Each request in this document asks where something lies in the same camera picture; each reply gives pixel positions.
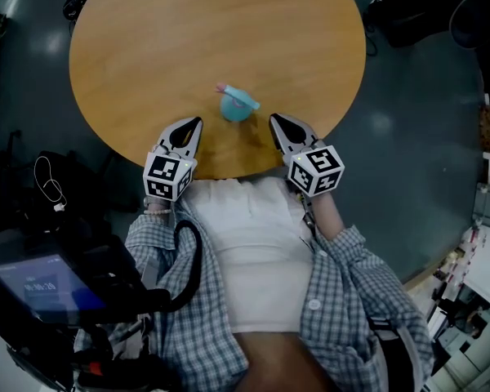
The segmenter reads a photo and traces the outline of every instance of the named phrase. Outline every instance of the teal bottle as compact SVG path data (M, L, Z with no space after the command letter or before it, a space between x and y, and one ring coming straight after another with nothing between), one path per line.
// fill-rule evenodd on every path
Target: teal bottle
M241 122L251 116L253 110L258 110L260 104L253 100L246 91L239 90L222 82L216 86L216 91L223 93L220 102L221 114L231 122Z

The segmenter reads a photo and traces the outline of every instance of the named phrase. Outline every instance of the white cable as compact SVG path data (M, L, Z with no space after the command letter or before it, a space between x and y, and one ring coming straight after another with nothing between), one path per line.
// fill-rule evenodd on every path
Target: white cable
M38 179L36 178L36 165L38 164L38 160L40 158L45 158L47 160L47 164L49 164L49 180L46 181L43 186L41 186L38 183ZM64 194L62 192L62 188L60 186L60 183L58 183L58 181L56 181L55 179L52 178L52 174L51 174L51 162L49 161L49 158L47 158L45 155L41 155L34 162L34 181L36 181L36 185L38 186L38 188L40 189L40 191L43 193L43 195L50 202L56 203L56 202L60 202L61 199L64 199L64 202L65 203L62 204L62 202L60 202L60 203L56 204L55 206L53 206L53 208L55 209L56 212L63 211L64 208L67 206L67 198L64 196ZM60 197L58 199L51 199L49 196L47 196L47 193L44 191L44 189L46 188L46 186L49 183L51 183L55 187L56 191L58 191L58 193L60 194Z

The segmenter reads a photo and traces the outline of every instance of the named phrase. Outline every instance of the shirt button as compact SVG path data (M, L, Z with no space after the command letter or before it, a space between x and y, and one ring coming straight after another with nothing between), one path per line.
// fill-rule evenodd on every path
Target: shirt button
M321 302L317 299L312 299L309 301L309 308L310 310L318 310L319 308L321 308Z

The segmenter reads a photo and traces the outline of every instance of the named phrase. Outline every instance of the black and white cube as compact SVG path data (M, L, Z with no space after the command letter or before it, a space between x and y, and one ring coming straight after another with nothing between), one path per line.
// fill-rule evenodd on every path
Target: black and white cube
M148 153L144 169L145 193L175 202L192 181L197 165L196 160Z
M345 166L333 146L295 154L291 158L288 177L308 196L337 187Z

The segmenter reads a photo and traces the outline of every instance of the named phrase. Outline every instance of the round wooden table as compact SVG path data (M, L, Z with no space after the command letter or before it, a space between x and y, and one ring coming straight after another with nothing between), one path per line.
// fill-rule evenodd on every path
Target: round wooden table
M201 116L199 179L281 164L272 113L327 135L354 100L364 65L354 0L88 0L70 51L83 116L134 163L145 164L164 127ZM247 91L261 108L227 122L218 82Z

